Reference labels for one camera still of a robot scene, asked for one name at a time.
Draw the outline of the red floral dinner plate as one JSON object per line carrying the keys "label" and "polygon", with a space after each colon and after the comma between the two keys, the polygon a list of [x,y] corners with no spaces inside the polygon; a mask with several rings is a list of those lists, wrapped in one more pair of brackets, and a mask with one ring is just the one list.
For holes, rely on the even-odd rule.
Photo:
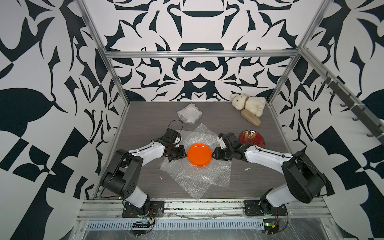
{"label": "red floral dinner plate", "polygon": [[240,141],[242,144],[251,144],[260,148],[265,147],[265,140],[261,134],[253,130],[246,130],[240,134]]}

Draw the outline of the clear bubble wrap sheet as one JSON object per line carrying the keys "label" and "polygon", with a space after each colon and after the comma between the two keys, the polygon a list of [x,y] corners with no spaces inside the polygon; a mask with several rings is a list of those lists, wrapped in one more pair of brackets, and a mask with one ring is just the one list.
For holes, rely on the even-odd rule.
{"label": "clear bubble wrap sheet", "polygon": [[[213,151],[219,146],[217,136],[216,133],[206,127],[199,126],[192,132],[181,131],[182,141],[180,144],[185,147],[186,152],[194,144],[204,144]],[[164,158],[160,170],[180,177],[228,188],[230,186],[231,167],[232,163],[230,161],[212,159],[208,165],[196,167],[190,163],[188,158],[171,162]]]}
{"label": "clear bubble wrap sheet", "polygon": [[[203,123],[199,124],[199,126],[206,127]],[[207,189],[211,186],[209,183],[205,183],[202,181],[197,181],[193,179],[189,179],[186,177],[180,177],[176,174],[170,174],[171,177],[194,199],[199,200],[207,191]]]}

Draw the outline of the orange bubble plate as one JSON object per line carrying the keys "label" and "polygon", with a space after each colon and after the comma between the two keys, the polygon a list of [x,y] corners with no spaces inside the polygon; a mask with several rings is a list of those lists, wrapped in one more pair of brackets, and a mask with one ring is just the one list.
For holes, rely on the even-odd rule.
{"label": "orange bubble plate", "polygon": [[189,148],[187,158],[193,166],[205,167],[212,161],[212,150],[207,145],[194,144]]}

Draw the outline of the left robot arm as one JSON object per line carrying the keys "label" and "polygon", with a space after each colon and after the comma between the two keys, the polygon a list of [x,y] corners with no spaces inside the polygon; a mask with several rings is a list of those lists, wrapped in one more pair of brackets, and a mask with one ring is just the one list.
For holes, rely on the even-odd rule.
{"label": "left robot arm", "polygon": [[142,167],[161,157],[169,161],[185,158],[187,154],[181,140],[180,132],[168,128],[163,136],[144,147],[117,150],[102,176],[101,186],[121,197],[140,215],[145,215],[150,208],[150,197],[138,187]]}

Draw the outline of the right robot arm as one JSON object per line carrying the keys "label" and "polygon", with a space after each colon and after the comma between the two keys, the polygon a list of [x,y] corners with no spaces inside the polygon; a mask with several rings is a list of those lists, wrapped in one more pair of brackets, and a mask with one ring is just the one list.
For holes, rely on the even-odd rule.
{"label": "right robot arm", "polygon": [[233,133],[220,134],[220,144],[212,157],[218,161],[237,159],[270,168],[282,174],[286,183],[268,191],[260,200],[261,206],[278,208],[290,202],[309,204],[323,187],[327,178],[304,152],[284,154],[252,145],[242,144]]}

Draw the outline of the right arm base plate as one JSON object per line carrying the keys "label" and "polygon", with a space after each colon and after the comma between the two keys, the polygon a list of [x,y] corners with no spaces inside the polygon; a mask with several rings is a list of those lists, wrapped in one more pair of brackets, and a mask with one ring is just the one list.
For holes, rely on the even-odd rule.
{"label": "right arm base plate", "polygon": [[285,205],[273,207],[267,200],[245,200],[244,204],[245,215],[248,217],[284,217],[287,215],[287,208]]}

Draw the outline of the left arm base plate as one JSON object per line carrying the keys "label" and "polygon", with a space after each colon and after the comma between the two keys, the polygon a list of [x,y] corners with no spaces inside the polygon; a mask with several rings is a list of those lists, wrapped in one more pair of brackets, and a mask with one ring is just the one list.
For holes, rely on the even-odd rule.
{"label": "left arm base plate", "polygon": [[129,202],[124,202],[122,218],[135,218],[145,216],[147,218],[157,218],[164,215],[165,202],[164,201],[149,201],[139,209]]}

